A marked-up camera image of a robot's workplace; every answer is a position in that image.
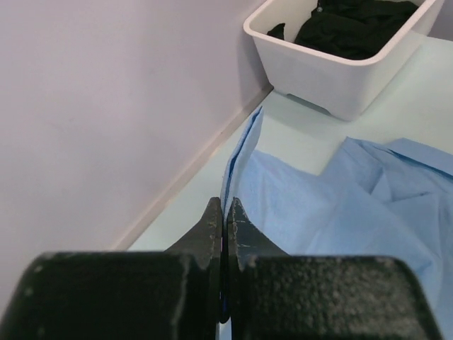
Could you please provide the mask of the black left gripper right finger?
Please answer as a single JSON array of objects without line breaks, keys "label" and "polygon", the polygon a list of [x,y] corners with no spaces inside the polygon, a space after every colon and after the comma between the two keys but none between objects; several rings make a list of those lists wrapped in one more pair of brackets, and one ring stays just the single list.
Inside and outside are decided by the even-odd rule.
[{"label": "black left gripper right finger", "polygon": [[233,339],[441,339],[414,272],[388,256],[291,256],[233,199],[224,224]]}]

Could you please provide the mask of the light blue long sleeve shirt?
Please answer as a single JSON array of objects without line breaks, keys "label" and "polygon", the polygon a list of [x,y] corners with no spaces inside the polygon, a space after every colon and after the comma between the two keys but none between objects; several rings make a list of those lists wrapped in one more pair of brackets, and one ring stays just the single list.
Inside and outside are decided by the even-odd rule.
[{"label": "light blue long sleeve shirt", "polygon": [[242,202],[285,251],[404,260],[429,288],[452,279],[452,155],[401,138],[347,138],[319,175],[259,152],[257,110],[233,151],[222,209]]}]

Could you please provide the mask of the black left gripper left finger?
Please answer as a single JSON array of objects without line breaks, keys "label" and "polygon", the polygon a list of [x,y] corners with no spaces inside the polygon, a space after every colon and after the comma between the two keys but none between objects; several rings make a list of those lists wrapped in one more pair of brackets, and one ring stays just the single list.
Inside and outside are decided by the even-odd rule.
[{"label": "black left gripper left finger", "polygon": [[165,251],[47,252],[24,270],[2,339],[217,339],[222,209]]}]

